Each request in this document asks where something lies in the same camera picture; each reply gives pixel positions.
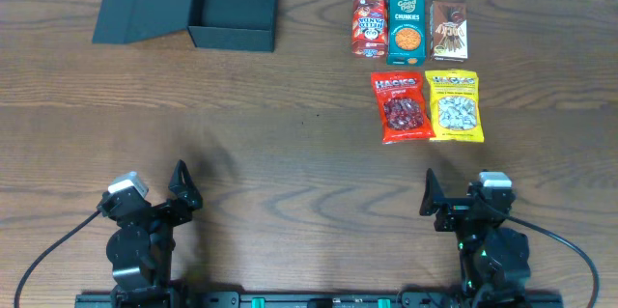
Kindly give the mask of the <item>red Hacks candy bag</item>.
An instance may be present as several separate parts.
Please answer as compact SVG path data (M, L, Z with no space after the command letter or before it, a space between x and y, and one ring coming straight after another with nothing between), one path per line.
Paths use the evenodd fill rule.
M371 73L383 144L435 137L422 93L423 84L423 75L418 71Z

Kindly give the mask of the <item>teal Good Day Chunkies box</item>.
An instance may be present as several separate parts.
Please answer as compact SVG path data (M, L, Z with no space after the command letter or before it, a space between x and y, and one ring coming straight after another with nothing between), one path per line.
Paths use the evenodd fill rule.
M388 65L422 66L426 61L425 0L388 0Z

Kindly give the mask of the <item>red Hello Panda box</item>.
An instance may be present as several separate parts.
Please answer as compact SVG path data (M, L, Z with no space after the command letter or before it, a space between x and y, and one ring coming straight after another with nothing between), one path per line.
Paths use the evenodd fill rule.
M381 58L388 47L388 14L385 0L354 0L351 51L356 56Z

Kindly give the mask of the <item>brown Pocky box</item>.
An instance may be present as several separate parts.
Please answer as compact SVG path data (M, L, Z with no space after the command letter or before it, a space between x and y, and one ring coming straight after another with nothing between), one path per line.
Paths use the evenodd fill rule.
M430 7L430 33L432 60L466 61L468 59L466 3L433 1Z

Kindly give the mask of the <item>black gift box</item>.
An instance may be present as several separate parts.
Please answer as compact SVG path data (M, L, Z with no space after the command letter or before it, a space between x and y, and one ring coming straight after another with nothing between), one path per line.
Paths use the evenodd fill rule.
M271 52L278 0L102 0L94 43L128 44L185 30L199 48Z

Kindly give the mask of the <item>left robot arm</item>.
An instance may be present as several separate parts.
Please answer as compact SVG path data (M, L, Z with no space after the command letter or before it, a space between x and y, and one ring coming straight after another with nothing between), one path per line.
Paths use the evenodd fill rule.
M119 230L106 245L116 287L113 307L177 307L183 288L171 279L174 229L203 207L202 195L183 160L172 173L168 189L174 194L158 205L147 201L149 188L138 173L116 178L102 194L97 211Z

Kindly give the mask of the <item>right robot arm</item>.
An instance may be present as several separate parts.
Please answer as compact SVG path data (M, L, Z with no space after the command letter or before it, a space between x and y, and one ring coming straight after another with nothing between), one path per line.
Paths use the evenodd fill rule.
M434 171L426 172L419 214L433 215L436 231L455 234L462 298L471 307L524 301L531 276L528 238L503 226L515 200L512 181L502 172L481 172L464 197L446 196Z

